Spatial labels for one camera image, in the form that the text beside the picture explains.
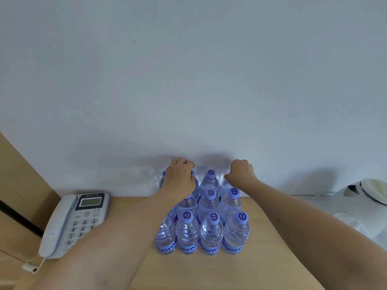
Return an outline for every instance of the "forearm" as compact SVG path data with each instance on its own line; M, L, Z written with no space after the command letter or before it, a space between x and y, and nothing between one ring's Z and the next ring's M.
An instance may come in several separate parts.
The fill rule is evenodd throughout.
M326 289L386 286L387 252L372 240L259 180L242 190L257 202L296 257Z
M35 289L127 289L168 211L162 190L89 232Z

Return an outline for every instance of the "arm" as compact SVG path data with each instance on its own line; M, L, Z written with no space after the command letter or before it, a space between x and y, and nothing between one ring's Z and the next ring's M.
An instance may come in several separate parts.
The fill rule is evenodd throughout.
M327 290L387 287L387 252L361 233L306 201L259 181L246 160L225 175L264 211L299 261Z
M194 166L173 160L157 193L89 232L33 289L128 289L163 219L195 189Z

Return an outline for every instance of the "hand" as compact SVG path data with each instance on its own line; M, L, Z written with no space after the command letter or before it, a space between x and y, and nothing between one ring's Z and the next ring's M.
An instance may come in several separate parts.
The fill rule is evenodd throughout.
M257 181L253 166L247 160L234 160L231 163L230 174L225 175L225 179L235 188L243 190L246 184Z
M185 158L173 160L166 170L161 189L171 193L177 202L186 198L196 187L195 177L191 175L193 167L195 163Z

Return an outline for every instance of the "person's right arm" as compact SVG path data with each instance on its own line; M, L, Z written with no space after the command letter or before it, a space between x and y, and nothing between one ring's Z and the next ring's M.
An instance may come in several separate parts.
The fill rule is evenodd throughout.
M261 207L325 289L387 289L387 252L372 240L306 201L259 181L246 160L234 160L225 178Z

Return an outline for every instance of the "plastic bottle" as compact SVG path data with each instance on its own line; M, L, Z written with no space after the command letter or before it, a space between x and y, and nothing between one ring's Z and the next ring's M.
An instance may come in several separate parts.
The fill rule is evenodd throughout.
M200 197L206 195L207 190L213 190L216 192L216 198L219 197L219 181L216 179L216 172L214 170L208 170L206 176L200 184Z
M187 198L182 200L176 205L177 217L180 219L185 211L191 211L196 218L197 214L197 202L196 199L190 194Z
M168 217L171 218L172 222L176 222L177 221L177 213L176 213L176 206L174 206L170 212L168 213Z
M212 211L200 226L200 247L206 254L214 255L219 251L223 240L223 224L219 213Z
M233 215L241 210L242 205L239 193L239 189L231 188L220 201L219 214L224 225Z
M197 206L197 221L199 224L211 211L219 212L219 200L213 190L207 190L206 196L201 198Z
M242 250L250 234L248 220L249 216L240 211L226 223L223 232L223 246L226 252L237 254Z
M156 248L162 254L169 254L176 247L176 227L170 217L166 217L154 239Z
M191 211L185 211L176 225L177 243L185 254L194 253L199 241L199 224Z
M219 201L228 193L228 191L233 188L232 185L227 181L226 178L223 179L222 185L219 188Z
M164 183L164 178L165 178L165 172L166 170L164 170L161 174L161 180L159 182L159 187L161 188L162 187L162 184Z
M195 177L195 172L194 171L191 171L191 175L193 175ZM199 198L200 198L200 186L199 186L199 181L197 180L197 178L195 177L195 183L196 183L196 187L195 187L195 190L192 192L192 195L193 197L196 199L196 202L199 202Z

